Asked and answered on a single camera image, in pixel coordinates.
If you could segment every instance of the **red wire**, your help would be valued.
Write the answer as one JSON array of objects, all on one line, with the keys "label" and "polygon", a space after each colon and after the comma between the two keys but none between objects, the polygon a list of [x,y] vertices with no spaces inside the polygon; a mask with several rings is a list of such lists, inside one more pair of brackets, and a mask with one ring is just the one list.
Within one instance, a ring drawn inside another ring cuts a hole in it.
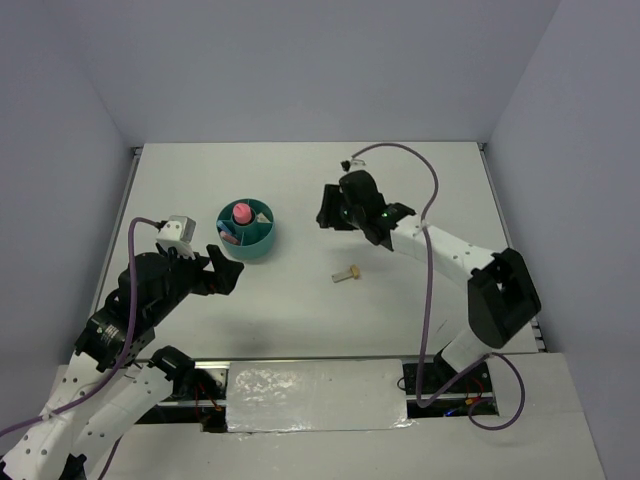
[{"label": "red wire", "polygon": [[204,392],[204,394],[207,396],[207,398],[209,399],[209,401],[213,404],[213,407],[216,409],[216,412],[221,412],[222,411],[222,407],[220,405],[218,405],[215,400],[213,398],[211,398],[209,396],[209,394],[207,393],[207,391],[204,389],[204,387],[202,386],[202,384],[200,383],[200,388],[202,389],[202,391]]},{"label": "red wire", "polygon": [[482,382],[477,378],[471,377],[471,380],[473,380],[478,384],[478,386],[480,386],[480,394],[474,399],[474,400],[479,400],[480,398],[482,398],[482,394],[484,393],[484,385],[482,385]]}]

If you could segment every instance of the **white table surface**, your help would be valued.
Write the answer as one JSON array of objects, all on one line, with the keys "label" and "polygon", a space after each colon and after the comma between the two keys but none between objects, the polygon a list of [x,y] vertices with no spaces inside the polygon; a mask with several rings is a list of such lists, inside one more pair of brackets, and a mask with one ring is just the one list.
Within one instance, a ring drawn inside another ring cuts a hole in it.
[{"label": "white table surface", "polygon": [[[194,250],[221,245],[218,212],[239,198],[267,203],[276,245],[247,264],[228,297],[189,296],[156,329],[140,358],[173,345],[193,358],[303,358],[416,355],[422,328],[425,266],[369,244],[361,232],[322,230],[315,222],[323,186],[343,175],[340,161],[367,143],[147,144],[108,265],[99,305],[127,267],[131,219],[188,215],[197,222]],[[507,246],[475,143],[408,143],[440,178],[430,223],[501,251]],[[432,181],[420,161],[398,149],[362,157],[387,202],[421,211]],[[156,232],[140,226],[136,251],[154,251]],[[331,275],[357,264],[360,280]],[[467,323],[466,292],[436,274],[428,351],[437,353]],[[525,327],[504,349],[537,352]]]}]

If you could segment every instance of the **pink object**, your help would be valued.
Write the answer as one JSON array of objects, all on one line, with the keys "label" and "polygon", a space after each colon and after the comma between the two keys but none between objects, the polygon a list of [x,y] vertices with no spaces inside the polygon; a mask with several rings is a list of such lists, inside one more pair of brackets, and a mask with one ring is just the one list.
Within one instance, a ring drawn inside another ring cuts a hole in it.
[{"label": "pink object", "polygon": [[233,245],[240,245],[240,241],[236,237],[229,235],[227,232],[220,232],[220,238]]},{"label": "pink object", "polygon": [[233,219],[238,225],[251,223],[251,207],[246,203],[236,203],[233,206]]}]

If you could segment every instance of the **white wall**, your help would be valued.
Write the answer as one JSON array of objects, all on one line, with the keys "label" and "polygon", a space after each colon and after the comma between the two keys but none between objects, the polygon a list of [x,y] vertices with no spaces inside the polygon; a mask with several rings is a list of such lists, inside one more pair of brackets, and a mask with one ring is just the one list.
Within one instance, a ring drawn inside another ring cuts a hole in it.
[{"label": "white wall", "polygon": [[130,164],[52,26],[41,1],[0,2],[0,428],[40,411],[69,358]]},{"label": "white wall", "polygon": [[563,0],[488,149],[609,480],[640,471],[639,46],[637,0]]},{"label": "white wall", "polygon": [[487,140],[559,0],[45,0],[129,142]]}]

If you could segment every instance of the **teal bowl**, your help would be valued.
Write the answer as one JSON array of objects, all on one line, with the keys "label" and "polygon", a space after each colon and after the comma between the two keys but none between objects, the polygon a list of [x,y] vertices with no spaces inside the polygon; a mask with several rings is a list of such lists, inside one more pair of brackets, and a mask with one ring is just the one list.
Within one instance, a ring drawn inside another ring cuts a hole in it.
[{"label": "teal bowl", "polygon": [[[248,225],[238,225],[233,220],[233,207],[237,203],[246,203],[254,213],[254,220]],[[263,214],[271,223],[261,223],[255,218]],[[222,222],[235,237],[240,241],[240,245],[234,245],[220,238],[222,245],[234,258],[238,260],[255,260],[265,256],[273,248],[276,239],[276,224],[273,212],[267,204],[253,198],[244,198],[231,202],[224,207],[218,215],[217,222]]]}]

